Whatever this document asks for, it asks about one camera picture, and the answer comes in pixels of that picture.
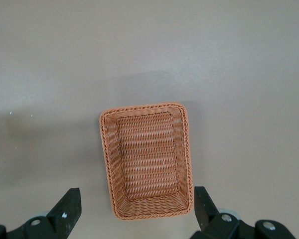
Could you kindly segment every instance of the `woven basket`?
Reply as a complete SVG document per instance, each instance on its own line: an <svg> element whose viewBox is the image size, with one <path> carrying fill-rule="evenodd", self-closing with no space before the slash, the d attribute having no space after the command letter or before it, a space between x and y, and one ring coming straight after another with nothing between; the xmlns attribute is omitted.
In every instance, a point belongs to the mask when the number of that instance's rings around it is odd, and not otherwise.
<svg viewBox="0 0 299 239"><path fill-rule="evenodd" d="M179 103L104 111L101 137L114 214L172 217L193 207L188 117Z"/></svg>

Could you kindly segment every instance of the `gray table surface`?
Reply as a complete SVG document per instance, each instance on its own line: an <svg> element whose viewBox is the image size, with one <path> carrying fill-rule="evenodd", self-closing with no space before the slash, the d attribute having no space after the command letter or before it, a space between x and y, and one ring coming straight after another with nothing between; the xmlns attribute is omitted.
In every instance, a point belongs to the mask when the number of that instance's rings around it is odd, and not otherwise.
<svg viewBox="0 0 299 239"><path fill-rule="evenodd" d="M187 239L186 216L112 213L98 117L177 101L193 182L299 238L299 1L0 0L0 224L80 187L70 239Z"/></svg>

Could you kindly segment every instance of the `basket rim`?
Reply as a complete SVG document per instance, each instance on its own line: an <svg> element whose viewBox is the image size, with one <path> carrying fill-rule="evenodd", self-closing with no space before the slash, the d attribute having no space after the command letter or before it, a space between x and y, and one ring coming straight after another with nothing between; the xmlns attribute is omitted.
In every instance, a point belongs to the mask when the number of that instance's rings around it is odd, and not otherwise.
<svg viewBox="0 0 299 239"><path fill-rule="evenodd" d="M186 163L186 177L187 177L187 188L188 188L188 206L185 209L172 212L172 213L154 213L154 214L146 214L146 215L134 215L134 216L124 216L119 213L118 205L114 196L114 185L113 180L110 174L110 162L109 162L109 154L108 154L108 146L106 144L106 117L112 116L119 113L125 112L133 112L133 111L146 111L146 110L156 110L161 108L176 108L181 112L182 118L182 128L184 132L184 151L185 157L184 161ZM122 220L135 220L135 219L148 219L148 218L162 218L162 217L172 217L178 215L184 215L189 213L193 208L193 184L192 184L192 173L191 173L191 158L190 158L190 148L189 148L189 125L188 125L188 114L185 106L178 102L166 102L166 103L158 103L158 104L148 104L148 105L136 105L136 106L127 106L127 107L118 107L111 108L105 110L100 115L100 131L101 131L101 140L102 147L105 158L110 200L113 213L116 217Z"/></svg>

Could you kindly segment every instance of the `metal fastener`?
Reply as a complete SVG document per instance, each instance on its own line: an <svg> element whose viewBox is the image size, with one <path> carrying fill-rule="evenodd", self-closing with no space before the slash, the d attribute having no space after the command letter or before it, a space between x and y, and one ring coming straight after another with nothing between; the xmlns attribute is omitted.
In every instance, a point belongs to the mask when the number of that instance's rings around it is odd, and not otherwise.
<svg viewBox="0 0 299 239"><path fill-rule="evenodd" d="M31 226L35 226L35 225L38 225L40 224L41 220L40 219L36 219L34 221L31 222Z"/></svg>
<svg viewBox="0 0 299 239"><path fill-rule="evenodd" d="M264 222L263 226L271 231L276 230L275 225L270 222Z"/></svg>
<svg viewBox="0 0 299 239"><path fill-rule="evenodd" d="M232 219L228 214L224 214L221 216L221 219L224 220L225 222L231 222Z"/></svg>

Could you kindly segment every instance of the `rectangular basket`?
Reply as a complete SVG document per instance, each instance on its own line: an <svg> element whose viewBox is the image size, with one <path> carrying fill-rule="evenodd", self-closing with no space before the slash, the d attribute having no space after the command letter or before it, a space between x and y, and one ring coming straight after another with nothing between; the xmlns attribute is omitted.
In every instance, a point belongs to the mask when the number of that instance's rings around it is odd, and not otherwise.
<svg viewBox="0 0 299 239"><path fill-rule="evenodd" d="M109 109L101 114L100 130L118 218L172 217L191 211L189 126L182 104Z"/></svg>

